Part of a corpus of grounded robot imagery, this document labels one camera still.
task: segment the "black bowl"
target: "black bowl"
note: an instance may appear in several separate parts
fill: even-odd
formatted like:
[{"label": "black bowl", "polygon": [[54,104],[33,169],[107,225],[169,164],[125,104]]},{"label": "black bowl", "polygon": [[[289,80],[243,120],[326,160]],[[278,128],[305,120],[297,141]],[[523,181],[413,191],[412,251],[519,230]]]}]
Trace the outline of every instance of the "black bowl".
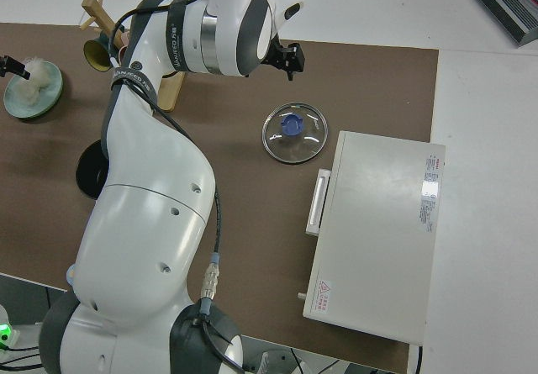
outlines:
[{"label": "black bowl", "polygon": [[101,140],[90,145],[76,167],[76,184],[92,199],[97,199],[107,181],[108,160],[101,150]]}]

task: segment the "white table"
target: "white table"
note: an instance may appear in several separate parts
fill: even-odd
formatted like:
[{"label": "white table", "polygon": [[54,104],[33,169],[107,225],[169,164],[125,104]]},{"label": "white table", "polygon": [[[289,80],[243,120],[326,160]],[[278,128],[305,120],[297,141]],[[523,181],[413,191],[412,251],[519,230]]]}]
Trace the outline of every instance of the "white table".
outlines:
[{"label": "white table", "polygon": [[[79,24],[81,0],[0,0],[0,22]],[[105,0],[113,18],[139,0]],[[440,49],[432,142],[446,145],[423,373],[538,366],[538,43],[477,0],[305,0],[283,38]]]}]

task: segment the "blue lid handle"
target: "blue lid handle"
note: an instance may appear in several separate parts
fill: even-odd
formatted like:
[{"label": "blue lid handle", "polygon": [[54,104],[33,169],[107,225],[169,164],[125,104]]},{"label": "blue lid handle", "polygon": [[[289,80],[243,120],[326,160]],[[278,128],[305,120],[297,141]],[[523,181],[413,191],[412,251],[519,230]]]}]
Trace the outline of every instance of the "blue lid handle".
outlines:
[{"label": "blue lid handle", "polygon": [[303,118],[296,113],[290,113],[280,123],[282,125],[282,132],[286,136],[297,136],[304,129]]}]

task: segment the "sticker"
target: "sticker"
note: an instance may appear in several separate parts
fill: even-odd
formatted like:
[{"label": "sticker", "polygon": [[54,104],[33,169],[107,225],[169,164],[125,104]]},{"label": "sticker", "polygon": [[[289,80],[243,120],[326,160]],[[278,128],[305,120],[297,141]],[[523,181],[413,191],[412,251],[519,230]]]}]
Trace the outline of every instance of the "sticker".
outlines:
[{"label": "sticker", "polygon": [[327,313],[329,311],[330,289],[332,283],[326,280],[318,280],[316,287],[316,297],[314,299],[314,312]]},{"label": "sticker", "polygon": [[427,233],[435,228],[435,208],[439,198],[439,168],[441,160],[436,155],[430,155],[426,160],[424,180],[422,181],[422,196],[420,199],[419,221]]}]

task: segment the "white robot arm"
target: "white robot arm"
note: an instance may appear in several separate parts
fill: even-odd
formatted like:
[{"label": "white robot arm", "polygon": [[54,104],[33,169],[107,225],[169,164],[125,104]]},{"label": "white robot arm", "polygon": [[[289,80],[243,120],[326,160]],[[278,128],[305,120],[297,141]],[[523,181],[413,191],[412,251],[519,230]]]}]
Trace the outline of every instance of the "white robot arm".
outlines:
[{"label": "white robot arm", "polygon": [[156,87],[174,71],[248,76],[261,63],[291,79],[303,54],[297,44],[283,48],[277,31],[302,6],[144,0],[133,12],[103,123],[108,177],[76,258],[74,292],[49,311],[40,336],[49,374],[244,372],[240,332],[212,305],[218,244],[200,300],[187,292],[215,180],[192,141],[152,117]]}]

